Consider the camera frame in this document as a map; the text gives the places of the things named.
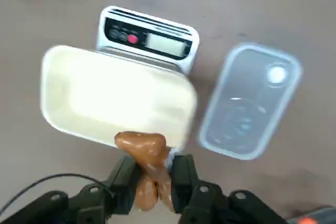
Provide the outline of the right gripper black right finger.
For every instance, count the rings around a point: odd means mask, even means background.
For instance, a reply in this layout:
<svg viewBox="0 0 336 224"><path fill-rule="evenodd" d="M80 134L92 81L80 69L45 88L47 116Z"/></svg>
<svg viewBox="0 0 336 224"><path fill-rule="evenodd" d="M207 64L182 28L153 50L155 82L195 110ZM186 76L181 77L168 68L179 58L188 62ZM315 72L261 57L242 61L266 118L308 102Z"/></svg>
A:
<svg viewBox="0 0 336 224"><path fill-rule="evenodd" d="M171 167L171 195L179 223L286 223L248 190L228 196L220 186L199 179L192 155L178 155Z"/></svg>

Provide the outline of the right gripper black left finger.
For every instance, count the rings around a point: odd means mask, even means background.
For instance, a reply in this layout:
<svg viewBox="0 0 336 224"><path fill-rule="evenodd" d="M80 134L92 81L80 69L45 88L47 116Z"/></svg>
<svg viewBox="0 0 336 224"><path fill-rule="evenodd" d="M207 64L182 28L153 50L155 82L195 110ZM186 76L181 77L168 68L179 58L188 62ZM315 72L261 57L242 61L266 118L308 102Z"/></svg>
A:
<svg viewBox="0 0 336 224"><path fill-rule="evenodd" d="M3 223L107 223L112 215L128 215L132 209L141 168L131 156L119 159L108 179L67 173L90 181L73 197L60 190L36 198Z"/></svg>

